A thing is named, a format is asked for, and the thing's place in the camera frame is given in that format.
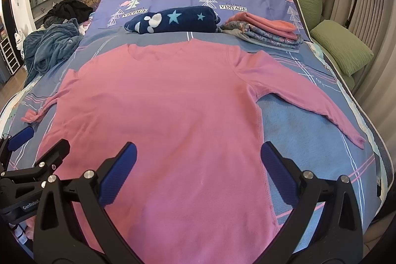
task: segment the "bed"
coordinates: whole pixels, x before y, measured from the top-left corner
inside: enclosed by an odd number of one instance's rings
[[[248,11],[273,20],[292,22],[305,43],[299,53],[262,48],[223,33],[175,32],[139,35],[129,33],[123,25],[135,15],[166,8],[204,5],[211,7],[225,22],[238,11]],[[314,44],[306,28],[298,0],[101,0],[89,29],[72,57],[54,67],[35,84],[19,93],[1,115],[3,133],[15,134],[26,126],[21,121],[28,108],[40,109],[46,98],[59,89],[68,69],[78,70],[90,59],[122,44],[139,46],[176,43],[199,39],[214,43],[238,45],[246,52],[266,51],[284,66],[303,75],[322,89],[344,112],[354,127],[366,139],[361,150],[350,142],[339,129],[322,116],[299,109],[276,95],[267,95],[257,104],[263,115],[265,141],[271,141],[278,151],[301,169],[312,170],[319,178],[337,179],[350,176],[358,201],[363,231],[383,204],[393,183],[393,166],[387,149],[359,107],[343,79],[320,47]],[[10,169],[32,167],[38,157],[43,136],[51,127],[56,113],[52,106],[45,118],[34,124],[35,135],[13,153]],[[273,181],[269,178],[271,199],[278,228],[291,212]],[[306,247],[319,221],[323,204],[318,204],[303,239],[296,251]]]

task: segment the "white rack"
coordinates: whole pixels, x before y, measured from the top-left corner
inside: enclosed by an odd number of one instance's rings
[[[10,74],[14,75],[21,65],[15,56],[15,52],[11,47],[8,36],[0,42],[0,49],[1,56],[7,64]]]

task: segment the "wooden floor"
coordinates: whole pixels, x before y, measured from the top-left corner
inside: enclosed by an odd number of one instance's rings
[[[10,77],[7,83],[0,85],[0,110],[16,92],[23,89],[26,77],[27,72],[20,68],[17,73]]]

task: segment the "blue star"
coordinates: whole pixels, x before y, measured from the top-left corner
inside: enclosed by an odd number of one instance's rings
[[[169,24],[171,23],[171,22],[176,22],[177,24],[179,23],[178,21],[177,21],[177,17],[178,16],[180,16],[181,14],[178,14],[178,13],[176,13],[176,10],[174,10],[174,12],[172,13],[172,14],[168,14],[168,16],[169,16]]]

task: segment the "silver bolt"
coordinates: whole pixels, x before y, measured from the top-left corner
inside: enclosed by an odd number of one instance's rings
[[[56,180],[56,176],[54,174],[48,177],[48,182],[54,182],[55,180]]]
[[[343,175],[341,176],[341,181],[342,181],[344,184],[347,184],[347,183],[349,183],[349,177],[343,174]]]
[[[302,173],[305,179],[312,179],[314,177],[314,174],[312,171],[306,170]]]
[[[91,179],[94,176],[94,171],[93,170],[87,170],[84,172],[84,178],[86,179]]]

